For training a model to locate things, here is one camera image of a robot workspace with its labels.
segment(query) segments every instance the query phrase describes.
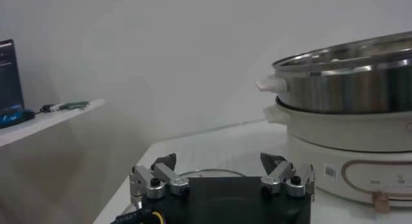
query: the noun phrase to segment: laptop screen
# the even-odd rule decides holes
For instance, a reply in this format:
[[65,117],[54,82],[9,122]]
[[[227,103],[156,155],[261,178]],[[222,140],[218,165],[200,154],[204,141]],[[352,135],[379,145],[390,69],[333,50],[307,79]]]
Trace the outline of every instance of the laptop screen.
[[0,41],[0,114],[23,108],[13,40]]

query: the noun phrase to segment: metal pot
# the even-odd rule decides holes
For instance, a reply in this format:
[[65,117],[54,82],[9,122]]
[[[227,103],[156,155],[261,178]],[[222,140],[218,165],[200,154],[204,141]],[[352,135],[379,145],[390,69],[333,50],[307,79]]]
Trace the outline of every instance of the metal pot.
[[284,107],[312,113],[412,111],[412,32],[341,44],[273,63],[257,82]]

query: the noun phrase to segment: pot handle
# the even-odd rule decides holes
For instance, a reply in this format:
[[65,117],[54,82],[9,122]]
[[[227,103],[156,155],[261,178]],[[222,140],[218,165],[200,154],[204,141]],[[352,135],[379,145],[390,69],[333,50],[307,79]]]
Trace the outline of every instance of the pot handle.
[[275,75],[271,75],[265,80],[257,81],[256,87],[259,91],[271,91],[273,93],[283,93],[288,91],[286,80]]
[[277,104],[266,107],[263,109],[263,112],[269,124],[283,124],[287,126],[290,122],[290,115],[286,111],[279,109]]

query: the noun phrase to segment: white cooking base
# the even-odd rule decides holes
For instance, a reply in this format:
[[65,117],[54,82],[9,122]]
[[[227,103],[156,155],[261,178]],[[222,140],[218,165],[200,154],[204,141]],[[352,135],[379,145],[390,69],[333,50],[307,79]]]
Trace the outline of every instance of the white cooking base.
[[290,133],[288,144],[289,160],[313,164],[319,188],[365,203],[373,203],[373,192],[388,193],[391,206],[412,207],[412,153],[330,149]]

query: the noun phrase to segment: screw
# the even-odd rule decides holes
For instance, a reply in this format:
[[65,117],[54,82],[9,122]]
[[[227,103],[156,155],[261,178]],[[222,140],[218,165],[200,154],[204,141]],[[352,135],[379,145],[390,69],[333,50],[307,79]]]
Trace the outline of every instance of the screw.
[[160,179],[159,178],[151,178],[150,186],[157,187],[159,185],[160,185]]
[[300,185],[301,182],[302,182],[302,179],[301,179],[300,176],[293,176],[293,177],[290,179],[290,183],[291,183],[292,185]]

